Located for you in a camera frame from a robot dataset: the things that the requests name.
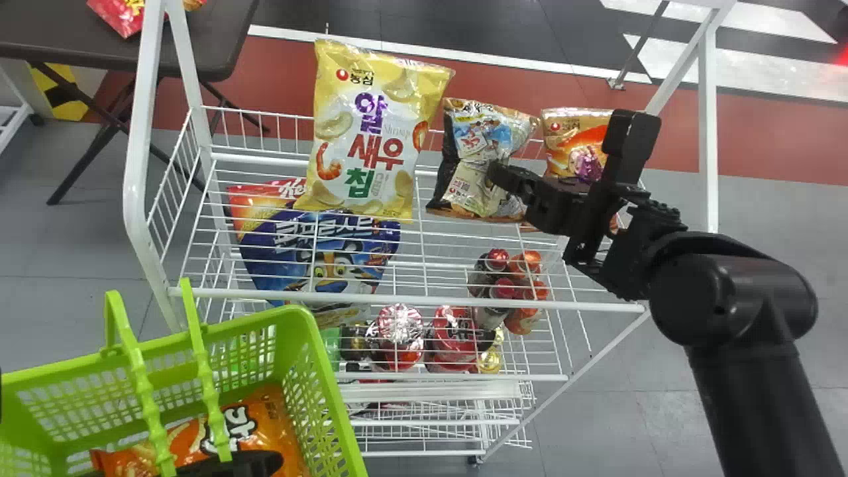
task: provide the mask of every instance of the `blue snack bag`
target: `blue snack bag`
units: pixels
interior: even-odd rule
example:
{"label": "blue snack bag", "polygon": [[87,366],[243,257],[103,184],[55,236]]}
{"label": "blue snack bag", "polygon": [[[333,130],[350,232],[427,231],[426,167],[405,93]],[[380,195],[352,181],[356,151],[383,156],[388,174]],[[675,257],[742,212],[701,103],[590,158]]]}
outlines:
{"label": "blue snack bag", "polygon": [[[239,249],[257,289],[373,294],[398,251],[400,224],[349,210],[293,210],[305,179],[228,188]],[[301,303],[319,328],[369,318],[368,305],[334,300],[268,300]]]}

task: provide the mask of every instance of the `orange snack bag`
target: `orange snack bag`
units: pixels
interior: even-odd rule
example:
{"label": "orange snack bag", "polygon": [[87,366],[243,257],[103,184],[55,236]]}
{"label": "orange snack bag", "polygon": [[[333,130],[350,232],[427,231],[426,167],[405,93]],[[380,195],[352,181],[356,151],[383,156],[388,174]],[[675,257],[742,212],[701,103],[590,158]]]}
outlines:
{"label": "orange snack bag", "polygon": [[606,165],[600,150],[611,109],[542,109],[544,145],[548,149],[545,176],[577,177],[595,182]]}
{"label": "orange snack bag", "polygon": [[[245,399],[223,406],[224,425],[230,436],[230,450],[275,451],[282,455],[282,467],[276,477],[309,477],[292,419],[288,416],[282,389],[265,385]],[[170,452],[177,468],[217,455],[209,435],[207,418],[192,419],[168,429]],[[117,452],[89,451],[95,470],[105,477],[154,477],[156,454],[147,441]]]}

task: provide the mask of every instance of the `gold bottle cap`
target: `gold bottle cap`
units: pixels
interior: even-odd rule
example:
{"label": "gold bottle cap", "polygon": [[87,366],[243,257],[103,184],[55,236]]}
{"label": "gold bottle cap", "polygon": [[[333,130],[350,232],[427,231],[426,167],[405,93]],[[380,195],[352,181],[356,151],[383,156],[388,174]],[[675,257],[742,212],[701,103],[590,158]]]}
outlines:
{"label": "gold bottle cap", "polygon": [[504,327],[498,326],[494,329],[494,341],[492,342],[492,346],[489,347],[491,350],[495,346],[501,346],[504,344]]}
{"label": "gold bottle cap", "polygon": [[480,374],[497,374],[504,364],[504,355],[500,346],[492,346],[477,357],[477,371]]}

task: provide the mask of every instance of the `basket handle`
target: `basket handle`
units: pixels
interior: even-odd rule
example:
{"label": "basket handle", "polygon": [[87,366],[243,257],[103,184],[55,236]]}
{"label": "basket handle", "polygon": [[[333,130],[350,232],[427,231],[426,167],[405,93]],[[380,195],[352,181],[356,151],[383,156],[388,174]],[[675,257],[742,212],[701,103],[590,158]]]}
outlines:
{"label": "basket handle", "polygon": [[[175,477],[176,467],[174,456],[168,446],[168,433],[159,419],[159,405],[153,400],[153,385],[148,379],[148,370],[144,365],[142,351],[138,346],[136,335],[132,333],[130,320],[126,316],[124,301],[116,290],[106,292],[103,299],[103,319],[106,322],[106,347],[102,353],[116,349],[123,351],[130,361],[130,375],[136,388],[136,396],[142,403],[142,415],[150,430],[149,440],[156,450],[156,464],[162,471],[163,477]],[[114,335],[120,336],[120,345],[114,343]]]}
{"label": "basket handle", "polygon": [[203,388],[206,411],[209,413],[209,432],[212,434],[212,441],[218,450],[220,461],[230,462],[232,460],[230,437],[226,433],[224,414],[220,411],[218,403],[218,391],[215,389],[212,367],[209,365],[209,352],[206,351],[206,346],[204,346],[203,332],[206,330],[206,324],[200,324],[198,309],[194,305],[192,284],[188,278],[180,279],[180,289],[182,290],[182,304],[186,308],[186,320],[188,321],[188,334],[192,339],[192,351],[194,359],[198,363],[198,378],[200,378],[200,385]]}

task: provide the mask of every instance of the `gray floor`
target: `gray floor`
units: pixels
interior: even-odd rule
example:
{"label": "gray floor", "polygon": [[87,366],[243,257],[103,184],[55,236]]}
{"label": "gray floor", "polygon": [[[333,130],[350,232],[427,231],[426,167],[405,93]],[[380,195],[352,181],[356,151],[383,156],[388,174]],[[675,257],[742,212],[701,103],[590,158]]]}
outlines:
{"label": "gray floor", "polygon": [[[81,124],[26,125],[0,156],[4,371],[98,349],[107,289],[122,293],[143,340],[165,333],[124,233],[120,187],[126,138],[109,145],[61,205],[44,205],[95,131]],[[173,134],[157,132],[154,139],[166,145]],[[692,175],[647,171],[645,181],[658,199],[680,205],[684,216],[698,216],[702,194]],[[797,267],[816,288],[819,323],[799,347],[848,463],[848,322],[843,317],[848,189],[737,177],[722,177],[720,186],[722,231]],[[647,323],[534,421],[534,449],[505,448],[480,469],[469,469],[457,457],[367,464],[371,475],[719,475],[694,389],[683,353]]]}

